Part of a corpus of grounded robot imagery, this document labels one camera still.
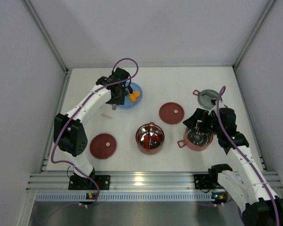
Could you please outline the orange food slices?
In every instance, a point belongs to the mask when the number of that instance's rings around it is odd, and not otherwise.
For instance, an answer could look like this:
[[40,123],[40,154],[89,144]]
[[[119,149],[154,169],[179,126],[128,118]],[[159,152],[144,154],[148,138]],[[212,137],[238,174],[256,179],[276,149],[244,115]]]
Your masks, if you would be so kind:
[[133,93],[130,93],[129,95],[129,99],[132,101],[132,102],[137,102],[138,98],[140,97],[141,93],[139,91],[134,91]]

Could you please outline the red sausage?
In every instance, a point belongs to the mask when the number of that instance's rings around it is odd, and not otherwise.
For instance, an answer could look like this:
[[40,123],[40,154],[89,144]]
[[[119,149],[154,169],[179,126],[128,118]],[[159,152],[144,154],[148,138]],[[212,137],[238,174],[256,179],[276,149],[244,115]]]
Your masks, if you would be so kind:
[[149,136],[149,135],[146,135],[146,136],[144,137],[144,148],[145,148],[145,149],[150,149],[150,148],[149,148],[149,141],[150,141],[150,138],[152,138],[152,139],[154,139],[154,140],[157,140],[157,141],[159,141],[159,142],[161,143],[161,138],[160,138],[160,136]]

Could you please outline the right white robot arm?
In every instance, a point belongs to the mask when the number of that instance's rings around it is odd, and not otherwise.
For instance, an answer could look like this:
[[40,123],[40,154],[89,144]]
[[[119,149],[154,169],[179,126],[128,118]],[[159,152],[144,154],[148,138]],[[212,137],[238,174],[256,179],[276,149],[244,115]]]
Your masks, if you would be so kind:
[[246,226],[283,226],[283,198],[271,188],[253,159],[246,137],[237,131],[231,108],[196,109],[183,124],[190,130],[217,136],[230,164],[209,170],[211,182],[223,187],[239,207]]

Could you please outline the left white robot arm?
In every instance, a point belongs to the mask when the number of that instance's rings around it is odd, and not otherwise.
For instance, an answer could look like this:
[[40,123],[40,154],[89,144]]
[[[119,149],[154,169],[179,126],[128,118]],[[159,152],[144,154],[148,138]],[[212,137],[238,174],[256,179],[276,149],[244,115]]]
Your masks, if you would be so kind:
[[53,149],[50,160],[54,164],[56,149],[65,156],[65,163],[74,169],[69,181],[69,189],[94,190],[95,170],[86,154],[88,138],[84,125],[104,104],[123,105],[125,102],[125,84],[130,74],[124,69],[112,70],[110,76],[100,77],[88,95],[72,110],[65,114],[58,113],[54,118]]

